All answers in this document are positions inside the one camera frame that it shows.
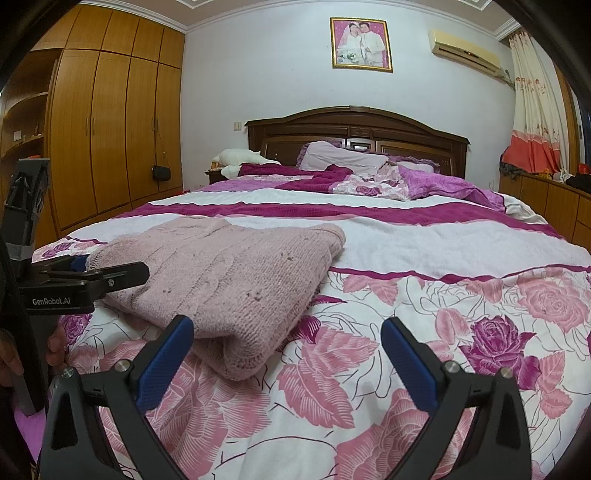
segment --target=human hand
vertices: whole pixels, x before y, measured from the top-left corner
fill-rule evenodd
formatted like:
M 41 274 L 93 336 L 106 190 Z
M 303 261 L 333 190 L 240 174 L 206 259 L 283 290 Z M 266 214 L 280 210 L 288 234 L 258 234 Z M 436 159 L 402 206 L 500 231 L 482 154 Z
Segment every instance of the human hand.
M 47 339 L 47 354 L 45 357 L 49 366 L 56 371 L 60 371 L 66 366 L 64 363 L 66 358 L 64 348 L 66 345 L 66 331 L 64 327 L 58 326 Z M 0 330 L 0 385 L 2 387 L 12 386 L 11 372 L 15 375 L 22 375 L 24 370 L 11 338 L 3 330 Z

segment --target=air conditioner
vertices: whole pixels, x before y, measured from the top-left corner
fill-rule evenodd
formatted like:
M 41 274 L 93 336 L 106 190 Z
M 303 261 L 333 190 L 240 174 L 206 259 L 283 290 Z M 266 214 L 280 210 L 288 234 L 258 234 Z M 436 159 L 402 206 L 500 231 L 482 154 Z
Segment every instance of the air conditioner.
M 501 61 L 493 52 L 439 30 L 431 30 L 429 40 L 431 51 L 435 55 L 456 60 L 493 77 L 505 79 Z

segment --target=picture frame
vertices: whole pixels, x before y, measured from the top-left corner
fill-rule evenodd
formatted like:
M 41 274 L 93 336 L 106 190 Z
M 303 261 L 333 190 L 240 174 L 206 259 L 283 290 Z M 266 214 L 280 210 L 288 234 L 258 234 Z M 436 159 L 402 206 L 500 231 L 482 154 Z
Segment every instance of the picture frame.
M 385 20 L 330 17 L 334 69 L 392 73 L 392 54 Z

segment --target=black cloth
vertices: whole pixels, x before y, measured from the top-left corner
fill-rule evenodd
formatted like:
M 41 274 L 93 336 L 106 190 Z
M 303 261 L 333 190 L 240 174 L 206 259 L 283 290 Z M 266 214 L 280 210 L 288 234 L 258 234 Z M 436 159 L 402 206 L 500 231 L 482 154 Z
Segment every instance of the black cloth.
M 566 184 L 574 189 L 591 193 L 591 175 L 577 173 L 574 177 L 567 179 Z

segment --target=wardrobe door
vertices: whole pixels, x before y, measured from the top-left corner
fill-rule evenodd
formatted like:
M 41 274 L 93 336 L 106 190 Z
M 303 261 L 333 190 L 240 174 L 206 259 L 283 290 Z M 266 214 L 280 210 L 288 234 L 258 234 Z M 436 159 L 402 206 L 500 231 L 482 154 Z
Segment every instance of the wardrobe door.
M 183 51 L 184 34 L 172 28 L 164 27 L 159 62 L 179 69 L 183 66 Z
M 105 51 L 131 55 L 134 47 L 135 31 L 138 29 L 139 17 L 113 10 L 109 26 L 105 33 L 103 46 L 100 48 Z
M 113 11 L 109 8 L 82 5 L 66 43 L 66 48 L 100 50 Z
M 163 25 L 146 20 L 145 18 L 140 18 L 138 30 L 135 33 L 134 49 L 131 52 L 132 56 L 158 61 L 163 30 Z
M 125 94 L 129 57 L 100 52 L 92 94 L 90 152 L 99 213 L 129 203 L 125 162 Z
M 159 64 L 156 85 L 156 163 L 171 170 L 169 181 L 158 182 L 161 192 L 183 185 L 180 95 L 181 71 Z
M 68 36 L 70 35 L 72 25 L 74 24 L 74 20 L 76 20 L 78 12 L 80 11 L 80 7 L 80 5 L 76 5 L 72 8 L 72 10 L 61 17 L 58 22 L 41 37 L 41 40 L 37 42 L 37 45 L 35 45 L 32 50 L 42 50 L 44 48 L 64 48 L 66 41 L 68 40 Z
M 64 50 L 51 107 L 51 188 L 60 228 L 96 214 L 90 106 L 99 52 Z
M 152 167 L 156 164 L 154 103 L 157 73 L 157 63 L 132 57 L 125 116 L 127 174 L 132 200 L 158 193 L 158 182 L 152 179 Z

